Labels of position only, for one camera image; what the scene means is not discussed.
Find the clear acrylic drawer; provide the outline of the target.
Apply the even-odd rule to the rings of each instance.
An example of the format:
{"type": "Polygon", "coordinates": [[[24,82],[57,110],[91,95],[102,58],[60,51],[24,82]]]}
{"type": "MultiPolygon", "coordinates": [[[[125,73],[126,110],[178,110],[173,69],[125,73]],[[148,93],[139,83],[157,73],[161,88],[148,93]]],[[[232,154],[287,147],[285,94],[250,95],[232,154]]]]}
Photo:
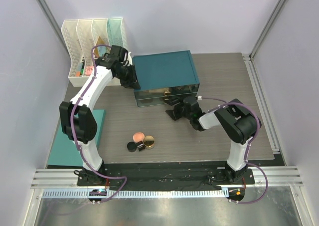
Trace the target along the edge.
{"type": "Polygon", "coordinates": [[[155,98],[145,98],[145,99],[136,99],[136,105],[138,107],[148,107],[166,104],[167,101],[173,101],[180,99],[183,95],[173,95],[173,96],[160,96],[155,98]]]}
{"type": "Polygon", "coordinates": [[[188,93],[197,93],[199,90],[199,84],[191,84],[185,86],[176,86],[152,90],[135,90],[134,96],[136,99],[149,99],[161,96],[173,96],[188,93]]]}

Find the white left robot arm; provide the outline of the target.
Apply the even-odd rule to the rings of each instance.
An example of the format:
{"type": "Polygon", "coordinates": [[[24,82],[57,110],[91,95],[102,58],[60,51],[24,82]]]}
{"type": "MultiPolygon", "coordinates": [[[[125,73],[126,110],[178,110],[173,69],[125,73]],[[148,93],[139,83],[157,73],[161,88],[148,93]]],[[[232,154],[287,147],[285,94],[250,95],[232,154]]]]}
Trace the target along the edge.
{"type": "Polygon", "coordinates": [[[110,46],[110,51],[93,59],[93,70],[80,91],[68,102],[59,106],[60,122],[63,134],[73,141],[80,153],[83,167],[89,170],[89,180],[94,185],[102,185],[106,173],[102,170],[95,135],[97,123],[93,116],[94,106],[105,87],[117,78],[124,88],[139,90],[135,66],[127,49],[110,46]]]}

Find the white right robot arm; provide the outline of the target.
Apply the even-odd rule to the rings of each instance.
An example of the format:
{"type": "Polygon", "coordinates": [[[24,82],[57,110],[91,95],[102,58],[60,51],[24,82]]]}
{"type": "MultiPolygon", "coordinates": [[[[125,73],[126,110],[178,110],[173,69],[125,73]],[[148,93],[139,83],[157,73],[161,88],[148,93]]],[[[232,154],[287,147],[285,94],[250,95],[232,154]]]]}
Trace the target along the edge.
{"type": "Polygon", "coordinates": [[[200,132],[222,126],[231,140],[230,153],[225,164],[225,178],[235,184],[246,173],[251,143],[259,133],[261,121],[238,99],[230,102],[223,100],[222,105],[208,112],[203,112],[199,106],[202,99],[202,96],[166,98],[164,102],[173,106],[173,109],[166,110],[166,113],[174,121],[186,118],[193,129],[200,132]]]}

